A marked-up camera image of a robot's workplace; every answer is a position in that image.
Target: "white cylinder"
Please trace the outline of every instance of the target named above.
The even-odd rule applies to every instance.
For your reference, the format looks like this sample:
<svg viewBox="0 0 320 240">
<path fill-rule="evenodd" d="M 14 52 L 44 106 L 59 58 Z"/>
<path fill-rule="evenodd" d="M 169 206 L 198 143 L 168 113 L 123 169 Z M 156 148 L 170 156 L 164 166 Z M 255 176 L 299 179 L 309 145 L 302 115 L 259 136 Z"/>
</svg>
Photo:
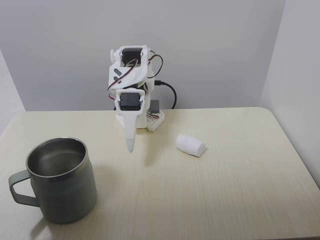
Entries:
<svg viewBox="0 0 320 240">
<path fill-rule="evenodd" d="M 191 136 L 179 135 L 175 141 L 176 148 L 180 151 L 200 157 L 206 150 L 206 144 Z"/>
</svg>

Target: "metal cup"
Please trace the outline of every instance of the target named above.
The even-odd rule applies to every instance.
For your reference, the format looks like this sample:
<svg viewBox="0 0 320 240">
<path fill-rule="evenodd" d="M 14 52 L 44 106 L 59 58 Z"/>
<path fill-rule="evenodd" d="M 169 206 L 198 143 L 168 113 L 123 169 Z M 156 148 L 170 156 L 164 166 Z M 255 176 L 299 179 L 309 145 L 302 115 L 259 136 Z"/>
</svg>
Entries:
<svg viewBox="0 0 320 240">
<path fill-rule="evenodd" d="M 13 199 L 40 207 L 50 221 L 74 222 L 95 206 L 97 189 L 86 145 L 73 137 L 58 137 L 36 146 L 26 158 L 26 170 L 9 178 Z M 35 197 L 20 195 L 14 185 L 29 179 Z"/>
</svg>

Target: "mug handle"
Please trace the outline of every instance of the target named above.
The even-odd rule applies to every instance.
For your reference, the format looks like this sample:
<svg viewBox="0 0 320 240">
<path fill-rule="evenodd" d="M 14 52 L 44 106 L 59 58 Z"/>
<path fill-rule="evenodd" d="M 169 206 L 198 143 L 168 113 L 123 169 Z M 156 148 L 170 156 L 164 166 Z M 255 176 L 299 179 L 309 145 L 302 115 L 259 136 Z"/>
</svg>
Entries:
<svg viewBox="0 0 320 240">
<path fill-rule="evenodd" d="M 21 195 L 21 194 L 16 193 L 14 190 L 15 184 L 17 184 L 23 180 L 29 179 L 30 177 L 31 176 L 30 176 L 30 173 L 28 172 L 28 170 L 23 170 L 23 171 L 20 171 L 20 172 L 13 174 L 11 177 L 9 177 L 10 192 L 12 194 L 13 199 L 18 204 L 39 207 L 38 201 L 35 197 Z"/>
</svg>

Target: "wooden table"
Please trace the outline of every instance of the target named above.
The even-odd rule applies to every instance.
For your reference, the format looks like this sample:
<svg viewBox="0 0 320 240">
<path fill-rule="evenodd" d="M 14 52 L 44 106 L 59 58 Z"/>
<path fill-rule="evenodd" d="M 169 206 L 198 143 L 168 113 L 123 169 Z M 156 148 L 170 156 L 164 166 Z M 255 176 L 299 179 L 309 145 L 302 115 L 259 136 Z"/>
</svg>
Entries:
<svg viewBox="0 0 320 240">
<path fill-rule="evenodd" d="M 209 240 L 320 236 L 320 191 L 273 114 L 259 107 L 165 110 L 156 130 L 137 131 L 133 153 L 114 111 L 26 112 L 0 138 L 1 240 Z M 201 158 L 176 149 L 186 134 Z M 17 204 L 10 175 L 37 144 L 71 136 L 88 148 L 95 208 L 59 225 Z M 15 185 L 34 196 L 30 181 Z"/>
</svg>

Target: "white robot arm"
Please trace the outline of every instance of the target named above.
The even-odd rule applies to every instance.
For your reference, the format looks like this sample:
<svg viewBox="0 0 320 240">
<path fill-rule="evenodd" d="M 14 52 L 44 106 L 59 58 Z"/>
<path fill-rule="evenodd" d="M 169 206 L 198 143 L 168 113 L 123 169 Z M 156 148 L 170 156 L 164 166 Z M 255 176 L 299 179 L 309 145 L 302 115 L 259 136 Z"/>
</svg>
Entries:
<svg viewBox="0 0 320 240">
<path fill-rule="evenodd" d="M 146 45 L 122 46 L 115 52 L 111 50 L 110 57 L 113 64 L 109 68 L 108 96 L 123 117 L 126 145 L 132 152 L 136 129 L 146 128 L 147 116 L 154 116 L 147 112 L 155 87 L 151 63 L 154 54 Z"/>
</svg>

